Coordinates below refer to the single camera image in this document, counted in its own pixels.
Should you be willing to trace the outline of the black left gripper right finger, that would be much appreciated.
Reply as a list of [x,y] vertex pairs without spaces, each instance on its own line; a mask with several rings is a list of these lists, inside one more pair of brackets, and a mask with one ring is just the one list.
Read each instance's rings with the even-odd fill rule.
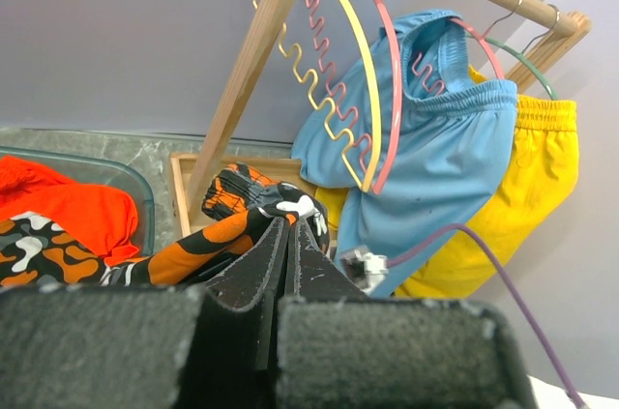
[[532,408],[516,339],[494,307],[372,299],[319,250],[288,242],[279,302],[280,408]]

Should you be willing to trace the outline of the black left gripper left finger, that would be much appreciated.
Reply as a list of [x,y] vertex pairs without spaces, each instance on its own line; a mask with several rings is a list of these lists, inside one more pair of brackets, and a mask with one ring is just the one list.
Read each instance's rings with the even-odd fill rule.
[[288,223],[191,286],[1,292],[5,408],[271,408]]

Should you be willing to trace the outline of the camouflage patterned shorts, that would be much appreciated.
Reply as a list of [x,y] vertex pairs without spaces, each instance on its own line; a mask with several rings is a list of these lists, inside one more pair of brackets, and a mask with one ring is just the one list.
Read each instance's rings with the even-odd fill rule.
[[213,179],[202,202],[213,224],[151,255],[132,241],[139,216],[123,190],[81,184],[47,166],[1,160],[1,284],[173,285],[205,278],[257,245],[273,219],[308,223],[322,252],[327,209],[293,184],[241,162]]

